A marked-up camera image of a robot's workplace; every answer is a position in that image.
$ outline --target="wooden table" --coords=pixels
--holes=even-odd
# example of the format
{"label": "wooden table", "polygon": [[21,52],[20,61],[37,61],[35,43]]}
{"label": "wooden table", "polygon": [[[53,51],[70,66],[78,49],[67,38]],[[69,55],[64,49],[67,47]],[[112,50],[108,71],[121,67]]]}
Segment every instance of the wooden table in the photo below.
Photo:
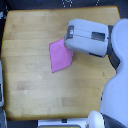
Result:
{"label": "wooden table", "polygon": [[63,38],[75,18],[114,25],[120,16],[116,7],[8,13],[1,53],[8,119],[77,118],[99,110],[104,85],[115,75],[108,57],[74,52],[71,67],[51,72],[49,43]]}

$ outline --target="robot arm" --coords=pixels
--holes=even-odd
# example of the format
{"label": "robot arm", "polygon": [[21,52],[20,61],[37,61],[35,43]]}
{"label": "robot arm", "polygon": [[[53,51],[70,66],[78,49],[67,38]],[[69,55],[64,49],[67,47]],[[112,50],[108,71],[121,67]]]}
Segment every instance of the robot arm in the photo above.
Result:
{"label": "robot arm", "polygon": [[105,57],[108,26],[80,19],[71,20],[64,39],[65,46],[70,50]]}
{"label": "robot arm", "polygon": [[105,85],[100,113],[92,111],[87,124],[90,128],[128,127],[128,20],[114,27],[86,20],[71,20],[64,45],[70,50],[98,57],[109,55],[117,75]]}

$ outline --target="pink cloth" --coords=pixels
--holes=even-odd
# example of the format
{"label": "pink cloth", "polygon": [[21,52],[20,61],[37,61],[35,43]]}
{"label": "pink cloth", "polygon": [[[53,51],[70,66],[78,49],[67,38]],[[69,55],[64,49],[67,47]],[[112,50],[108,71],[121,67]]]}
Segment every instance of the pink cloth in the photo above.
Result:
{"label": "pink cloth", "polygon": [[52,72],[66,68],[72,63],[73,51],[64,47],[64,39],[49,44]]}

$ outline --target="floor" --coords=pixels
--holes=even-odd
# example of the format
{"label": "floor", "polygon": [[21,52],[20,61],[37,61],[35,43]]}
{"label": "floor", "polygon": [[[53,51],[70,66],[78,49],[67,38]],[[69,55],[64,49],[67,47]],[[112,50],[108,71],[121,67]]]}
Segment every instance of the floor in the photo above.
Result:
{"label": "floor", "polygon": [[[50,4],[45,1],[45,5],[43,5],[43,8],[63,8],[63,7],[84,7],[84,6],[96,6],[97,0],[92,0],[92,2],[87,2],[85,0],[74,0],[74,3],[63,3],[61,0],[56,0],[58,2],[50,2]],[[121,18],[128,18],[128,0],[108,0],[108,2],[98,2],[98,6],[103,5],[117,5],[119,8],[120,16]],[[5,17],[6,17],[6,9],[3,9],[3,2],[0,1],[0,12],[4,10],[5,16],[1,17],[0,15],[0,44],[2,42],[2,34],[3,34],[3,28],[5,23]],[[16,9],[22,9],[22,7],[17,3]],[[36,9],[34,6],[24,6],[24,9]],[[7,122],[8,128],[36,128],[37,127],[37,121],[8,121]]]}

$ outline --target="wood grain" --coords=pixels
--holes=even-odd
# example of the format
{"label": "wood grain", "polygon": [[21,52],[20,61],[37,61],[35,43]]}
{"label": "wood grain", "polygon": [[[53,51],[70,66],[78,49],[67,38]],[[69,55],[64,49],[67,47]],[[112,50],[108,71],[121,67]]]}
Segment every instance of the wood grain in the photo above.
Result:
{"label": "wood grain", "polygon": [[72,66],[51,72],[49,43],[63,38],[74,18],[114,25],[116,7],[10,11],[2,42],[5,111],[10,120],[87,117],[99,110],[115,75],[108,57],[74,52]]}

